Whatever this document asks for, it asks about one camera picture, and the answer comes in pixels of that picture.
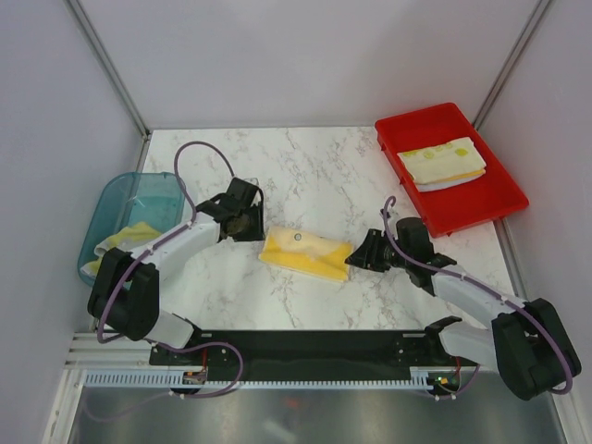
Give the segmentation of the red plastic tray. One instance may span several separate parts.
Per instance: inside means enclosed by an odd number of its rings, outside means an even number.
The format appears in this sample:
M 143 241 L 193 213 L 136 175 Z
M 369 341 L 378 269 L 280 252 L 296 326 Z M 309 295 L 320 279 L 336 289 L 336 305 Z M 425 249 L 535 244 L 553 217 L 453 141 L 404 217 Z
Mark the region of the red plastic tray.
M 454 103 L 375 124 L 379 147 L 434 238 L 524 210 L 529 201 Z

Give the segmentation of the yellow towel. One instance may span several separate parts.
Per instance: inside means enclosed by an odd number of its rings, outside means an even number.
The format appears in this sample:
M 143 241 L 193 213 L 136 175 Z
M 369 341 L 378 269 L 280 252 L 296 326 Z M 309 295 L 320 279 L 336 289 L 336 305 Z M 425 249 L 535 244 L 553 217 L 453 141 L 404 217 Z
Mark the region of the yellow towel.
M 271 227 L 259 259 L 268 265 L 316 278 L 344 282 L 349 276 L 346 259 L 353 245 L 299 229 Z

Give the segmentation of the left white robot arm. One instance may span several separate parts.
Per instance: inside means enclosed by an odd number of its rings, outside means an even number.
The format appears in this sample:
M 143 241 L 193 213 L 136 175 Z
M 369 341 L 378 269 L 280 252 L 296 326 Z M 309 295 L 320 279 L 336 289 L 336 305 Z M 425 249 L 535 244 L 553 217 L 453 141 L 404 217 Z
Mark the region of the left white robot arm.
M 226 191 L 194 204 L 187 222 L 130 251 L 107 251 L 87 305 L 98 320 L 98 342 L 151 341 L 169 348 L 181 364 L 197 362 L 203 344 L 193 336 L 196 327 L 161 307 L 161 287 L 193 256 L 221 241 L 263 241 L 264 202 L 258 184 L 234 178 Z

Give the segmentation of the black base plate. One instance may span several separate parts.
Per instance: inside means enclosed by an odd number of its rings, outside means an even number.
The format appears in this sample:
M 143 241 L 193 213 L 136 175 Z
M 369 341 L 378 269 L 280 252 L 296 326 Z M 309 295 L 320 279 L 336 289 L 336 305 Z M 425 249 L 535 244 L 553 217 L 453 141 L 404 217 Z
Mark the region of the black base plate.
M 215 380 L 379 379 L 408 376 L 412 367 L 449 368 L 474 363 L 445 353 L 422 330 L 200 330 L 191 346 L 214 347 L 175 353 L 156 347 L 153 366 L 205 364 Z

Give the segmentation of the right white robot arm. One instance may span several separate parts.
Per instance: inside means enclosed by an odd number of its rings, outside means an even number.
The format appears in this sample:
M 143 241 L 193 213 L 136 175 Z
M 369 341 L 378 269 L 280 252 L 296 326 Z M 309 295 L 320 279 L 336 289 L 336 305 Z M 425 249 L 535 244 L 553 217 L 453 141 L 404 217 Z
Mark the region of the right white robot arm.
M 473 327 L 449 316 L 426 327 L 423 353 L 432 364 L 458 357 L 484 366 L 523 401 L 545 392 L 569 393 L 582 371 L 550 302 L 524 302 L 470 276 L 455 260 L 435 251 L 417 217 L 401 219 L 395 228 L 369 230 L 345 262 L 379 273 L 400 268 L 415 287 L 479 322 L 479 327 Z

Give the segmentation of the right aluminium frame post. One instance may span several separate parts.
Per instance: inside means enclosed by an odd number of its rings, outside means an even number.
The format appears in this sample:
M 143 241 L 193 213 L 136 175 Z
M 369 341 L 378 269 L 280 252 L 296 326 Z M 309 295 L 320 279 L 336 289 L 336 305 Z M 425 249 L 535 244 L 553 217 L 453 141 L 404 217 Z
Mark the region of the right aluminium frame post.
M 518 37 L 515 39 L 511 51 L 504 59 L 504 62 L 501 65 L 496 78 L 491 84 L 491 87 L 489 88 L 487 95 L 481 104 L 475 119 L 473 120 L 473 127 L 476 130 L 480 130 L 487 121 L 488 116 L 490 115 L 496 102 L 499 100 L 502 92 L 511 79 L 513 72 L 517 69 L 530 43 L 535 38 L 537 31 L 541 27 L 554 4 L 554 0 L 536 1 Z

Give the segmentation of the green frog pattern towel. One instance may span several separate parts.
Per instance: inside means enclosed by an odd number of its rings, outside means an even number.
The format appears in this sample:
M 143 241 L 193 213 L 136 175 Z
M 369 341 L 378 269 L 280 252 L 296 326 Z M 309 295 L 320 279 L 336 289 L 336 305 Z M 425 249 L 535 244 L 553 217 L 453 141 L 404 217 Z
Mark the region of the green frog pattern towel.
M 398 153 L 414 185 L 483 176 L 487 163 L 470 137 Z

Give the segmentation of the light blue towel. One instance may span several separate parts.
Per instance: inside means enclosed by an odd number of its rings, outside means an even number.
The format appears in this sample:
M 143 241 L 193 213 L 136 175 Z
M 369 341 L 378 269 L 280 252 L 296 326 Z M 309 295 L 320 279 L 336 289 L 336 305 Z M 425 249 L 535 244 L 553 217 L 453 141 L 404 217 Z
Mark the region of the light blue towel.
M 452 187 L 460 186 L 460 185 L 472 182 L 477 179 L 480 179 L 480 176 L 472 176 L 472 177 L 461 178 L 461 179 L 433 182 L 433 183 L 429 183 L 429 184 L 416 184 L 415 188 L 417 190 L 419 190 L 420 192 L 441 191 L 441 190 L 446 190 L 446 189 L 449 189 Z

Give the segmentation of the left aluminium frame post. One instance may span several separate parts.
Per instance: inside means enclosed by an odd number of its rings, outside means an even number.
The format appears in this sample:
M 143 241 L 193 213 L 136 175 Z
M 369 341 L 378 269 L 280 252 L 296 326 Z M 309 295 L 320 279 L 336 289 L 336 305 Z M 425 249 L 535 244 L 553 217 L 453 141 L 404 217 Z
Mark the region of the left aluminium frame post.
M 89 45 L 94 58 L 104 72 L 106 79 L 114 90 L 119 102 L 131 119 L 134 128 L 138 131 L 143 140 L 147 140 L 151 131 L 145 123 L 138 107 L 135 105 L 129 89 L 121 78 L 112 57 L 108 54 L 101 36 L 93 25 L 82 2 L 79 0 L 65 0 L 64 5 L 80 29 L 85 42 Z

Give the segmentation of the grey green towel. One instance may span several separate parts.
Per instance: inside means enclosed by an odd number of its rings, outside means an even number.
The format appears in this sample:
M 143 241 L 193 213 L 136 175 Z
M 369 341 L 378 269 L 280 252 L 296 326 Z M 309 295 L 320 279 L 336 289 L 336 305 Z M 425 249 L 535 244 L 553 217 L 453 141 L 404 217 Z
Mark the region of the grey green towel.
M 118 233 L 107 237 L 93 248 L 92 256 L 94 259 L 84 262 L 80 267 L 80 272 L 85 278 L 96 278 L 103 256 L 108 251 L 113 248 L 119 248 L 124 252 L 130 251 L 158 238 L 160 235 L 160 231 L 143 221 L 133 226 L 124 227 Z

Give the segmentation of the teal plastic basket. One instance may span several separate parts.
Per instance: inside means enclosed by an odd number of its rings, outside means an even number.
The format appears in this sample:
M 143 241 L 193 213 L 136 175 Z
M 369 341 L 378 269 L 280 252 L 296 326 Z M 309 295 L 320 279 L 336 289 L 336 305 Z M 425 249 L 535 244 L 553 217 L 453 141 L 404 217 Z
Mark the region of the teal plastic basket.
M 95 207 L 78 259 L 79 277 L 92 286 L 98 263 L 111 247 L 106 240 L 127 236 L 134 227 L 151 228 L 155 236 L 175 227 L 183 213 L 184 197 L 172 173 L 119 175 L 107 183 Z

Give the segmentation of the aluminium frame post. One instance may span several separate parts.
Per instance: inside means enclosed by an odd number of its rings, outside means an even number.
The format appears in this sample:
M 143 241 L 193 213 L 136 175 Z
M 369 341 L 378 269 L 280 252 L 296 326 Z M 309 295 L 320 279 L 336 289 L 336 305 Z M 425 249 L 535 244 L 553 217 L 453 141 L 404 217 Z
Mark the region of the aluminium frame post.
M 114 90 L 119 102 L 131 119 L 134 128 L 138 131 L 143 140 L 147 140 L 151 131 L 145 123 L 138 107 L 135 105 L 129 89 L 121 78 L 112 57 L 108 54 L 101 36 L 93 25 L 82 2 L 79 0 L 65 0 L 64 5 L 80 29 L 85 42 L 89 45 L 94 58 L 104 72 L 106 79 Z
M 517 69 L 530 43 L 535 38 L 537 31 L 541 27 L 554 4 L 554 0 L 536 1 L 518 37 L 515 39 L 511 51 L 504 59 L 504 62 L 501 65 L 496 78 L 491 84 L 491 87 L 489 88 L 487 95 L 481 104 L 475 119 L 473 120 L 473 127 L 476 130 L 480 130 L 487 121 L 488 116 L 490 115 L 496 102 L 499 100 L 502 92 L 511 79 L 513 72 Z

